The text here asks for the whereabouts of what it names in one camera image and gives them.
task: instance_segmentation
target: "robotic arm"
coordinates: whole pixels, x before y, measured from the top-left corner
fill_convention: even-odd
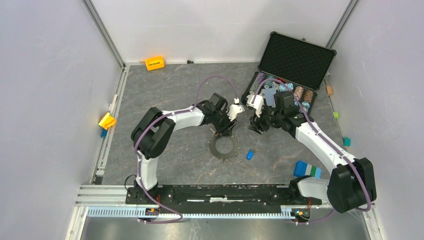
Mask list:
[[[193,106],[185,108],[187,112],[180,114],[171,114],[157,122],[149,129],[137,146],[138,164],[141,164],[140,177],[142,184],[147,191],[158,184],[156,177],[158,157],[167,147],[171,134],[177,130],[191,126],[202,126],[213,124],[218,134],[231,136],[234,126],[237,123],[236,116],[244,112],[239,105],[239,99],[234,99],[234,104],[228,107],[228,102],[218,93],[214,93],[209,100],[199,102],[194,109]],[[177,111],[160,111],[156,107],[151,107],[135,129],[132,131],[131,139],[134,147],[138,139],[146,128],[162,115]]]
[[[294,104],[291,92],[278,92],[274,95],[274,100],[275,107],[271,107],[264,104],[264,99],[260,95],[255,99],[253,95],[249,96],[247,106],[255,110],[250,118],[249,129],[260,134],[270,127],[282,128],[308,147],[331,173],[330,180],[316,179],[312,176],[292,180],[290,189],[295,197],[312,197],[328,201],[339,213],[366,204],[364,191],[353,169],[346,162],[347,159],[358,171],[370,200],[374,201],[377,198],[374,169],[367,158],[358,159],[339,147],[321,131],[310,116],[308,118],[312,123],[307,122],[305,115],[299,113],[299,107]]]

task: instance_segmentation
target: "black case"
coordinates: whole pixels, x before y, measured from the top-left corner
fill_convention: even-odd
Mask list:
[[[312,90],[313,97],[308,111],[310,113],[317,96],[315,91],[320,88],[336,54],[337,52],[333,49],[273,31],[257,68],[259,72],[266,75],[293,83],[294,88],[301,86],[306,90]],[[249,90],[259,72],[255,72],[249,86],[241,96],[241,102],[244,105],[248,101]],[[305,97],[306,90],[303,91],[300,102]]]

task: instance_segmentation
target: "circular gear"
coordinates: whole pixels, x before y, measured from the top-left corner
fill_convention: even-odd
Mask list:
[[[222,153],[219,152],[217,149],[217,140],[220,138],[229,138],[232,141],[232,150],[228,153]],[[221,160],[229,160],[232,157],[236,156],[239,152],[239,142],[237,141],[236,137],[234,136],[222,136],[222,135],[215,135],[209,142],[209,150],[212,155],[217,157]]]

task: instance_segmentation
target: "teal block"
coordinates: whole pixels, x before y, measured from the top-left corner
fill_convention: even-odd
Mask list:
[[[350,147],[351,146],[351,139],[350,138],[348,138],[348,137],[345,136],[342,139],[343,139],[343,145],[345,147]]]

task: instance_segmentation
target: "case lid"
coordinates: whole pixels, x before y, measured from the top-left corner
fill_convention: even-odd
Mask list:
[[[272,32],[259,70],[316,90],[326,76],[336,51]]]

